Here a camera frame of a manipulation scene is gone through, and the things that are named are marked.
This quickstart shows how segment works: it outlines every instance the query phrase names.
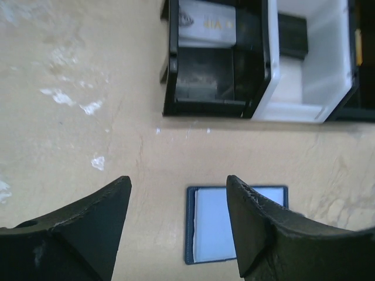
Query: white box inside bin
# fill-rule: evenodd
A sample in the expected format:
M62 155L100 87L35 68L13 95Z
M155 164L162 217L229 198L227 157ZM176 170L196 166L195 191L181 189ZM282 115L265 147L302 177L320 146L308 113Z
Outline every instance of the white box inside bin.
M279 13L307 20L305 60L278 50L276 0L269 0L272 80L253 116L259 121L323 123L352 87L347 0L277 0Z

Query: beige surface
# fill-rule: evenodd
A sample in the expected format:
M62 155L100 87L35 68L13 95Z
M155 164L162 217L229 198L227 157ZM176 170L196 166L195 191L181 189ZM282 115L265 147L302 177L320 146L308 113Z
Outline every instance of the beige surface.
M374 225L375 126L162 118L160 4L0 0L0 225L129 175L114 280L238 280L236 262L183 263L185 188L228 174L289 185L290 208L309 218ZM103 104L87 115L91 102Z

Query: blue-white notebook cover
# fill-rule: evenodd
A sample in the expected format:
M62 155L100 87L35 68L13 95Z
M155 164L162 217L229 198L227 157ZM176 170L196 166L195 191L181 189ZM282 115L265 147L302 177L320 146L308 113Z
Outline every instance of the blue-white notebook cover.
M255 191L288 207L286 186L257 186ZM228 261L236 258L225 187L189 187L186 199L185 262Z

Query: table surface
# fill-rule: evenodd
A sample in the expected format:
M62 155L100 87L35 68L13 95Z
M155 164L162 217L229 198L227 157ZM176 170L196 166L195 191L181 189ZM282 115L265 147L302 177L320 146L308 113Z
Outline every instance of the table surface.
M183 262L187 186L286 184L290 209L375 224L375 126L162 118L161 0L0 1L0 225L121 175L133 189L113 280L239 280Z

